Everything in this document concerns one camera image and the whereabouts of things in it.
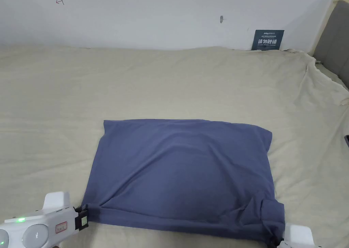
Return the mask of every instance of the red mark on wall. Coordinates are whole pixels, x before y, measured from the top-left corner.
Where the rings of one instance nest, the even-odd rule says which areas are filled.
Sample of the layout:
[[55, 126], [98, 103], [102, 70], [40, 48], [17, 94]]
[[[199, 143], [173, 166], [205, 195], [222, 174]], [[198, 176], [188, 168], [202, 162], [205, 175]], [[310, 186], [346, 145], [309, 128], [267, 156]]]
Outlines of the red mark on wall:
[[59, 4], [60, 2], [62, 2], [62, 3], [63, 3], [63, 5], [64, 5], [63, 0], [60, 0], [60, 1], [56, 0], [56, 3], [57, 3], [57, 4]]

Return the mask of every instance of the dark blue sign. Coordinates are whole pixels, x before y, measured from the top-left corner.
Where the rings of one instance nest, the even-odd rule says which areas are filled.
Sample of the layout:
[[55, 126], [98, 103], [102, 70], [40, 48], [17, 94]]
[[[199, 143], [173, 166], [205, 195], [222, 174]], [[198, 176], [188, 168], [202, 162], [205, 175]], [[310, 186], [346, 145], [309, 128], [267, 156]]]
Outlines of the dark blue sign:
[[252, 50], [280, 49], [284, 30], [256, 30]]

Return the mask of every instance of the gray headboard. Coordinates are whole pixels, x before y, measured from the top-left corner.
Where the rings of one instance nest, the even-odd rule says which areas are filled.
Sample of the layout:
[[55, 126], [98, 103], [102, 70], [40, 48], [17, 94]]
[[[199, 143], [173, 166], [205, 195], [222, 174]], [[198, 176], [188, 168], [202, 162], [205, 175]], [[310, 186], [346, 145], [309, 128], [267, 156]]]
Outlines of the gray headboard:
[[349, 87], [349, 3], [337, 2], [315, 48], [314, 58]]

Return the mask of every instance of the bed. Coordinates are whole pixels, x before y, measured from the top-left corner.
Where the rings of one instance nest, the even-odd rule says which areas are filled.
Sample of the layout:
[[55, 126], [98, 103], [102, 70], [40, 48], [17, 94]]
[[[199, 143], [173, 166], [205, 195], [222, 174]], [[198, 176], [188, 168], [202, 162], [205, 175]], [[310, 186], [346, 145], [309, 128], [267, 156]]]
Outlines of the bed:
[[[0, 220], [40, 209], [48, 192], [69, 191], [73, 205], [80, 205], [105, 119], [219, 120], [273, 132], [268, 157], [286, 221], [310, 227], [318, 245], [344, 248], [349, 243], [349, 149], [344, 141], [349, 73], [338, 74], [323, 63], [331, 55], [320, 58], [316, 50], [315, 59], [295, 50], [222, 47], [4, 47]], [[61, 247], [263, 244], [91, 223]]]

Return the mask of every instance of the folded t-shirt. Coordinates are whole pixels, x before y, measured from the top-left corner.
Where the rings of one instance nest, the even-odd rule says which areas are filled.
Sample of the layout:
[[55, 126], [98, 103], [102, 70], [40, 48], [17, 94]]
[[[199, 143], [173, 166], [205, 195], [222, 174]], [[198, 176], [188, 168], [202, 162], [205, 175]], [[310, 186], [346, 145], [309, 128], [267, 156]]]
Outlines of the folded t-shirt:
[[82, 205], [89, 220], [280, 240], [283, 204], [267, 157], [272, 133], [207, 120], [104, 121]]

